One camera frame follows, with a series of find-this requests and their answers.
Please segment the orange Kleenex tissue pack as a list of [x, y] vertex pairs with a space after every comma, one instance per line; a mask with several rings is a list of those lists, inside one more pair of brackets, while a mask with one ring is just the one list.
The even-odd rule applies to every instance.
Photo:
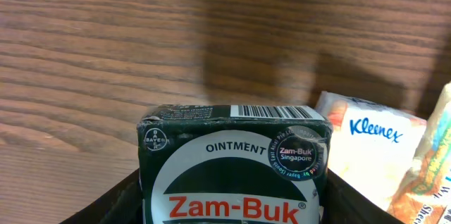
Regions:
[[333, 126], [328, 168], [384, 211], [411, 168], [426, 120], [356, 97], [322, 92], [316, 111]]

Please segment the green Zam-Buk ointment box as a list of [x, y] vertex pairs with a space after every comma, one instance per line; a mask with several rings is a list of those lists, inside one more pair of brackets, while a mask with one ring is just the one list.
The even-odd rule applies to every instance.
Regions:
[[155, 108], [137, 124], [144, 221], [318, 223], [332, 131], [308, 106]]

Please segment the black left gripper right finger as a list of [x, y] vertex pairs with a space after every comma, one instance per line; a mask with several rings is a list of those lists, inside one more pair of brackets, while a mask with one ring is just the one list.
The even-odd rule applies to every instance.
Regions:
[[331, 170], [322, 196], [324, 224], [402, 224]]

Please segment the yellow snack chip bag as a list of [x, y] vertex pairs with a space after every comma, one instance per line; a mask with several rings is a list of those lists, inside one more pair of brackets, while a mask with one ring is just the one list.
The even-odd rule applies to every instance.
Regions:
[[388, 213], [403, 223], [450, 224], [450, 84], [427, 120]]

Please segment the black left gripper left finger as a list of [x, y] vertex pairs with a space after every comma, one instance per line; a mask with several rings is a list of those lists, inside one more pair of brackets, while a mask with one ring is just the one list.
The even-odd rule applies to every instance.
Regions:
[[139, 174], [139, 170], [135, 170], [61, 224], [143, 224]]

